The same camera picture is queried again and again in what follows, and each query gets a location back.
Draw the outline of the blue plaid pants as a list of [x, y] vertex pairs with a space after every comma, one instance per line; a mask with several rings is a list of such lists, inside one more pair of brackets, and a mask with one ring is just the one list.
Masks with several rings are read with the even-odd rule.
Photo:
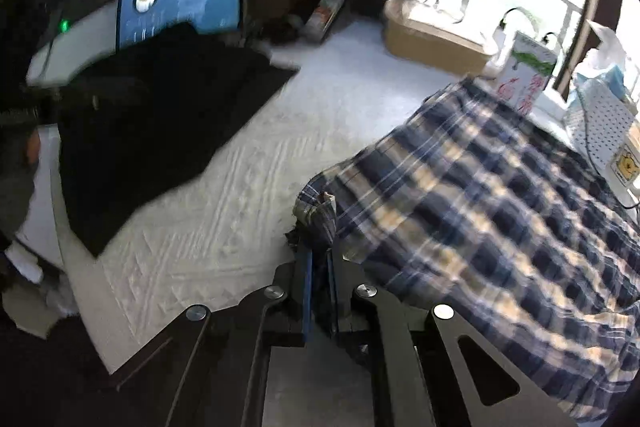
[[294, 216], [416, 307], [447, 303], [576, 421], [639, 370], [639, 229], [582, 156], [472, 80], [311, 179]]

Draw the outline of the black folded garment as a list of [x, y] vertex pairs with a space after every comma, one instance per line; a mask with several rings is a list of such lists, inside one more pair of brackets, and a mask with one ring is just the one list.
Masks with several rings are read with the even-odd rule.
[[67, 87], [84, 101], [58, 118], [58, 172], [70, 229], [89, 254], [103, 254], [140, 207], [202, 174], [295, 74], [189, 23], [78, 72]]

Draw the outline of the white bear mug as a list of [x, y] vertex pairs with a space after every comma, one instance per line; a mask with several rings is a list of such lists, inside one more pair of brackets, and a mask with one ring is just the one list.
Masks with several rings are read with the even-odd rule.
[[620, 148], [612, 156], [606, 166], [613, 186], [634, 203], [639, 202], [639, 151], [629, 140], [620, 144]]

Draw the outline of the white perforated plastic basket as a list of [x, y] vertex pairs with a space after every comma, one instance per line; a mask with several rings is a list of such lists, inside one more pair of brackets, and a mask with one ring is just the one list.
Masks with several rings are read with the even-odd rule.
[[588, 79], [570, 96], [563, 124], [576, 150], [602, 171], [624, 144], [634, 114], [600, 79]]

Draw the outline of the green white milk carton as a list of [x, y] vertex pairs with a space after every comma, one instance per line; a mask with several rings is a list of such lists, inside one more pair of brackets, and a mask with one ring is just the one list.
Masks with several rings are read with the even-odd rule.
[[558, 56], [544, 44], [517, 31], [497, 77], [495, 94], [516, 113], [527, 115], [547, 86]]

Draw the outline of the brown lidded food container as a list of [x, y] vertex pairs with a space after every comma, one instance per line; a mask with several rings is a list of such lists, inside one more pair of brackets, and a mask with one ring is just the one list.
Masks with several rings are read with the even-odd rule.
[[449, 72], [480, 75], [498, 44], [467, 23], [418, 0], [386, 0], [384, 42], [391, 54]]

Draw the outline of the white plastic bag in basket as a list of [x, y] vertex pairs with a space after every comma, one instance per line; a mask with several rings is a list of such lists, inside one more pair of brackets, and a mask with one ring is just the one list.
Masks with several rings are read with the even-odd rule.
[[587, 78], [596, 78], [614, 66], [625, 72], [626, 52], [616, 32], [594, 20], [588, 20], [588, 25], [600, 43], [587, 52], [578, 65], [579, 72]]

